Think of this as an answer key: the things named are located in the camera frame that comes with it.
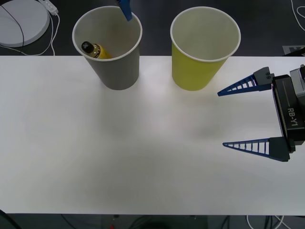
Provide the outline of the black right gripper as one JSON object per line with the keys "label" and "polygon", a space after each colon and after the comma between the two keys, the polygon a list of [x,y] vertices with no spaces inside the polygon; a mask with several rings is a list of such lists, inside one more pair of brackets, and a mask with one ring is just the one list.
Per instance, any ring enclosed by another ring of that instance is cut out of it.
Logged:
{"label": "black right gripper", "polygon": [[280,162],[305,141],[305,118],[289,75],[276,76],[268,67],[254,72],[217,93],[218,96],[266,91],[272,88],[283,137],[224,142],[223,146]]}

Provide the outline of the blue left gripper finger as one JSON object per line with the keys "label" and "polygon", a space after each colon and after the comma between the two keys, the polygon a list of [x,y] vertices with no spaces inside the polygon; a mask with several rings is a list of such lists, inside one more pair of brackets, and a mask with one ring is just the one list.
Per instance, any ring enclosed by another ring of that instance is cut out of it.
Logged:
{"label": "blue left gripper finger", "polygon": [[130,0],[116,0],[116,2],[126,17],[126,20],[130,21],[132,19]]}

